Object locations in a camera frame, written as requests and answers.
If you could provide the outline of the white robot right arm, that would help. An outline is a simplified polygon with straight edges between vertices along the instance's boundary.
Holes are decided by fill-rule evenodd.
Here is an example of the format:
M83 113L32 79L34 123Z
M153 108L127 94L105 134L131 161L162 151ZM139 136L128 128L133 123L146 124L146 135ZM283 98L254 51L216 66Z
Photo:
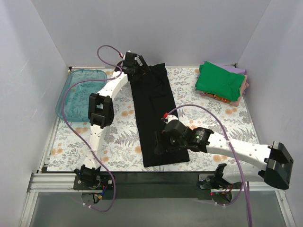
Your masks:
M239 182L265 182L280 189L289 189L294 160L283 143L253 144L227 140L211 129L190 129L178 119L169 120L165 128L155 133L156 154L175 153L182 149L223 155L243 161L241 167L219 164L213 174L200 178L205 189L225 189Z

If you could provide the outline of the black t-shirt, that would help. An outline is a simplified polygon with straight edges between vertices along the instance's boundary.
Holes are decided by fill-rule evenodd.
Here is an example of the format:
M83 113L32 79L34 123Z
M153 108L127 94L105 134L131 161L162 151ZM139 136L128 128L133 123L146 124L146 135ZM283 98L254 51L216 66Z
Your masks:
M186 149L177 152L155 154L155 132L165 123L163 115L176 107L165 63L149 66L150 73L131 81L134 110L144 167L161 166L189 161Z

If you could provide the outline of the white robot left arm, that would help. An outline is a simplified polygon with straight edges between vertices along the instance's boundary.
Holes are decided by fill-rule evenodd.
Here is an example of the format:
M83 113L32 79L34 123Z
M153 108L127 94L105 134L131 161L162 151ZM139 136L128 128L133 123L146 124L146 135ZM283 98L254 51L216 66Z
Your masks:
M143 56L128 51L122 58L110 81L97 93L89 96L90 152L81 168L75 169L75 173L80 178L80 183L90 189L97 189L102 184L99 176L101 164L97 154L104 142L107 126L114 120L114 98L128 81L136 81L150 72Z

